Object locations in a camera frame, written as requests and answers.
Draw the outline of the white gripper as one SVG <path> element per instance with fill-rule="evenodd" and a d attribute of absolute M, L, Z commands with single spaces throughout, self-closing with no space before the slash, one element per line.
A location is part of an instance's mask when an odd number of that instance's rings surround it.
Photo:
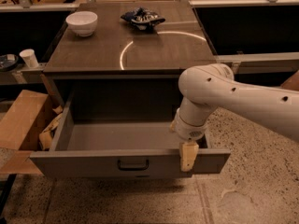
<path fill-rule="evenodd" d="M 170 131 L 176 133 L 183 140 L 194 140 L 182 143 L 179 146 L 180 170 L 182 172 L 189 172 L 193 168 L 199 150 L 199 146 L 195 141 L 205 135 L 206 128 L 206 123 L 200 126 L 186 123 L 180 116 L 179 109 L 177 109 L 176 115 L 170 124 Z"/>

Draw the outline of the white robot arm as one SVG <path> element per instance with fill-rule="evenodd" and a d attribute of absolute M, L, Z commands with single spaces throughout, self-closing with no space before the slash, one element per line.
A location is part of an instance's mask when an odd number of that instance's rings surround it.
<path fill-rule="evenodd" d="M 208 117 L 219 107 L 299 141 L 299 92 L 236 82 L 223 63 L 193 66 L 178 79 L 183 99 L 171 124 L 184 143 L 179 146 L 180 170 L 189 172 Z"/>

